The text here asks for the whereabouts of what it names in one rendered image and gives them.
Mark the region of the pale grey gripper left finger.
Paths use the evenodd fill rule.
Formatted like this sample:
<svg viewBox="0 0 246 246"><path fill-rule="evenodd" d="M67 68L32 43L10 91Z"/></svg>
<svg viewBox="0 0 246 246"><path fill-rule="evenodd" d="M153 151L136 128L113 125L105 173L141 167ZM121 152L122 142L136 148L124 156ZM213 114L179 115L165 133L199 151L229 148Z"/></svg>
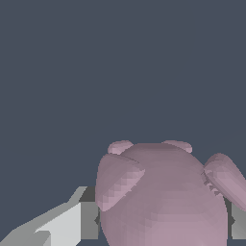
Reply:
<svg viewBox="0 0 246 246"><path fill-rule="evenodd" d="M12 230L0 246L76 246L82 239L97 239L99 232L95 187L79 186L66 203Z"/></svg>

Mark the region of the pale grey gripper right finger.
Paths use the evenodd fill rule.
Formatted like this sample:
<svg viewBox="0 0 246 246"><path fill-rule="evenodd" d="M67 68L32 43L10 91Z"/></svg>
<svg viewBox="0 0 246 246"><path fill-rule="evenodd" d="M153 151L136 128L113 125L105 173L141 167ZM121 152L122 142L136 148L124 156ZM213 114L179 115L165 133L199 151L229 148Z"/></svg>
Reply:
<svg viewBox="0 0 246 246"><path fill-rule="evenodd" d="M246 211L225 198L228 213L228 235L231 239L246 239Z"/></svg>

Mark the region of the pink plush animal toy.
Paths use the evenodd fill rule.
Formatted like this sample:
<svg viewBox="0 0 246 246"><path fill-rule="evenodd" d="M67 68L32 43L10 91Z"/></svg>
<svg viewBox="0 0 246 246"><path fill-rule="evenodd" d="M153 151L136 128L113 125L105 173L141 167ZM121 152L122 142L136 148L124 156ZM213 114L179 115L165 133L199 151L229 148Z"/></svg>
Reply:
<svg viewBox="0 0 246 246"><path fill-rule="evenodd" d="M246 211L246 178L224 154L191 152L176 140L109 146L95 202L110 246L227 246L225 198Z"/></svg>

